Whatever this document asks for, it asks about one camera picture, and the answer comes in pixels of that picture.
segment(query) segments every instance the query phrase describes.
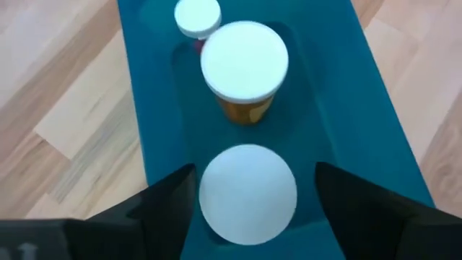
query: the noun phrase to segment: wooden floor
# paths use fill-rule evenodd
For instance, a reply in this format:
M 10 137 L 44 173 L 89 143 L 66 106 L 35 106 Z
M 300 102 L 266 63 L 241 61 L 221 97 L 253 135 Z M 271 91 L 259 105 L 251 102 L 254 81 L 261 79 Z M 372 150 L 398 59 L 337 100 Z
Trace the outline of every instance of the wooden floor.
M 462 1 L 353 3 L 437 205 L 462 217 Z M 115 0 L 1 1 L 0 66 L 0 218 L 86 218 L 146 187 Z

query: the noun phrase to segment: black object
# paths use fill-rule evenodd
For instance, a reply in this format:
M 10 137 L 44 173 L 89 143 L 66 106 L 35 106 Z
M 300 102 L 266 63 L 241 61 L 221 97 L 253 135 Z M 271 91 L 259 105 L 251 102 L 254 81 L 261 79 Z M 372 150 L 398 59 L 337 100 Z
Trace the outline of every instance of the black object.
M 315 184 L 347 260 L 461 259 L 462 220 L 325 162 Z
M 0 221 L 0 260 L 179 259 L 195 196 L 189 164 L 86 221 Z

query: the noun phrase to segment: white circular cap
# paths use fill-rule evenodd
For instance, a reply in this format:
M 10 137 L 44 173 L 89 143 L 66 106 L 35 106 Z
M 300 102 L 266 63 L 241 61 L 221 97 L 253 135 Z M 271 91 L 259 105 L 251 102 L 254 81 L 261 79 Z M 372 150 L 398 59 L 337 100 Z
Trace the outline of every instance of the white circular cap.
M 202 74 L 215 95 L 237 104 L 272 96 L 287 73 L 289 54 L 279 35 L 257 22 L 232 22 L 210 35 Z
M 231 147 L 207 166 L 199 204 L 212 230 L 240 245 L 275 238 L 297 206 L 295 178 L 275 152 L 256 144 Z
M 203 39 L 219 27 L 222 13 L 216 0 L 180 0 L 175 21 L 184 35 Z

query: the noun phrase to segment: white bottle cap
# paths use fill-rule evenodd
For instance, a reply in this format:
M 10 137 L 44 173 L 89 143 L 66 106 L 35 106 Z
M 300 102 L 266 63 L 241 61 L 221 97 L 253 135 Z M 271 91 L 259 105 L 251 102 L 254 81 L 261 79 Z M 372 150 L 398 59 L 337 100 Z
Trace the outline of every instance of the white bottle cap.
M 272 96 L 289 66 L 286 45 L 270 27 L 239 21 L 223 25 L 205 42 L 202 74 L 218 97 L 231 103 L 257 103 Z
M 236 244 L 256 245 L 288 226 L 297 206 L 297 186 L 278 154 L 242 144 L 209 163 L 199 187 L 199 204 L 218 235 Z
M 222 13 L 216 0 L 180 0 L 175 21 L 184 35 L 204 39 L 219 27 Z

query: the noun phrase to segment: teal surface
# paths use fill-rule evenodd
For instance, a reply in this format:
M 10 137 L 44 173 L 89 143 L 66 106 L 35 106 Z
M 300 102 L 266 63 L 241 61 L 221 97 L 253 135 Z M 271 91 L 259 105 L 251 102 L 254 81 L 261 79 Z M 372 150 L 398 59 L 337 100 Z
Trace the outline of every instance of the teal surface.
M 199 176 L 223 149 L 252 142 L 277 151 L 299 192 L 289 228 L 259 246 L 214 234 L 196 205 L 183 259 L 342 259 L 313 188 L 317 160 L 433 206 L 349 0 L 219 0 L 223 22 L 273 27 L 289 50 L 287 79 L 264 120 L 227 121 L 202 79 L 174 0 L 119 0 L 150 184 L 187 162 Z

